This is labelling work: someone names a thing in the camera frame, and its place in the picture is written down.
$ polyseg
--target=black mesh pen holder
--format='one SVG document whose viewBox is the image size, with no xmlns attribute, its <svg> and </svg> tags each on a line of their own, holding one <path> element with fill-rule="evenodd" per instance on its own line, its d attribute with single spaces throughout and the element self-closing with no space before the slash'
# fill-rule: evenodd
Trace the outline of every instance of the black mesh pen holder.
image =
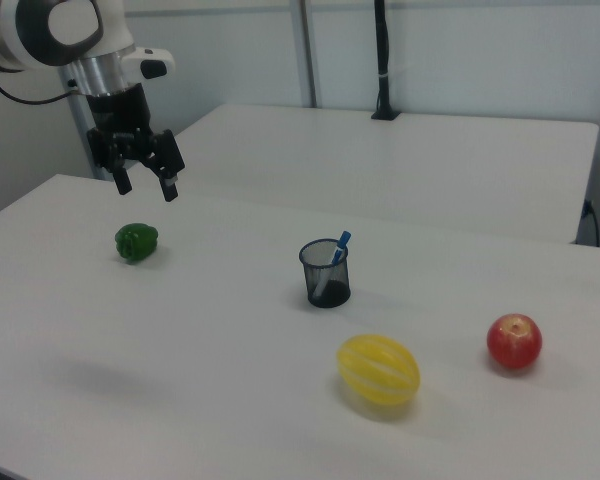
<svg viewBox="0 0 600 480">
<path fill-rule="evenodd" d="M 337 240 L 323 238 L 306 244 L 300 250 L 304 266 L 309 303 L 319 308 L 333 308 L 345 303 L 351 296 L 347 247 L 335 264 L 332 264 Z"/>
</svg>

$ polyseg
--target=bell pepper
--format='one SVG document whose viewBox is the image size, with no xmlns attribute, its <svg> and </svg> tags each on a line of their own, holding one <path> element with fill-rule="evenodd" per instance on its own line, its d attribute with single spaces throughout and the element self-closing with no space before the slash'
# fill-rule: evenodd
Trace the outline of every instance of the bell pepper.
<svg viewBox="0 0 600 480">
<path fill-rule="evenodd" d="M 116 233 L 116 249 L 122 258 L 138 261 L 158 246 L 158 230 L 144 223 L 130 223 Z"/>
</svg>

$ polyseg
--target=apple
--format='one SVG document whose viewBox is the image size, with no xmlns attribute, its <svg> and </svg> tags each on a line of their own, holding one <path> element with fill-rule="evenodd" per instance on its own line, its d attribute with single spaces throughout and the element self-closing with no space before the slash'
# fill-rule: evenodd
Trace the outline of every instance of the apple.
<svg viewBox="0 0 600 480">
<path fill-rule="evenodd" d="M 487 347 L 493 359 L 510 369 L 531 365 L 542 348 L 542 334 L 526 315 L 510 313 L 496 320 L 487 334 Z"/>
</svg>

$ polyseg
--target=white wall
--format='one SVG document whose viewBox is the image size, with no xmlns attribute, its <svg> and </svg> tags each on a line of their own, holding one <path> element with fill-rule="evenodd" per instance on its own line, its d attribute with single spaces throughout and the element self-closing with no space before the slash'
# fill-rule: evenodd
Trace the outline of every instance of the white wall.
<svg viewBox="0 0 600 480">
<path fill-rule="evenodd" d="M 299 9 L 288 0 L 189 3 L 126 2 L 136 44 L 176 60 L 173 76 L 144 84 L 155 130 L 178 133 L 223 103 L 308 106 Z"/>
<path fill-rule="evenodd" d="M 64 92 L 55 69 L 0 74 L 0 84 L 34 100 Z M 26 106 L 0 95 L 0 210 L 57 173 L 92 176 L 67 100 Z"/>
<path fill-rule="evenodd" d="M 313 1 L 317 94 L 326 108 L 375 109 L 372 2 L 352 6 L 355 3 L 360 2 Z M 459 0 L 456 5 L 497 3 L 516 2 Z M 600 125 L 600 5 L 591 5 L 600 2 L 569 3 L 589 5 L 393 5 L 387 12 L 392 104 L 417 113 L 586 120 Z M 589 197 L 600 217 L 600 140 Z M 584 225 L 580 241 L 591 244 L 589 221 Z"/>
</svg>

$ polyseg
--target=black stand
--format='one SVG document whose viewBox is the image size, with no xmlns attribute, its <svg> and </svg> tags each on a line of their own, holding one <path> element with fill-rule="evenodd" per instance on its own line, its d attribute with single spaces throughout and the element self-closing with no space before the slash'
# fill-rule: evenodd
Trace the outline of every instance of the black stand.
<svg viewBox="0 0 600 480">
<path fill-rule="evenodd" d="M 375 0 L 376 10 L 376 42 L 378 45 L 378 83 L 380 93 L 374 120 L 394 120 L 400 112 L 391 108 L 389 101 L 389 30 L 385 17 L 384 0 Z"/>
<path fill-rule="evenodd" d="M 107 97 L 87 97 L 87 101 L 96 122 L 96 128 L 87 132 L 93 160 L 113 175 L 120 195 L 131 191 L 125 160 L 138 160 L 158 177 L 164 199 L 176 198 L 182 155 L 171 130 L 151 131 L 142 85 Z"/>
</svg>

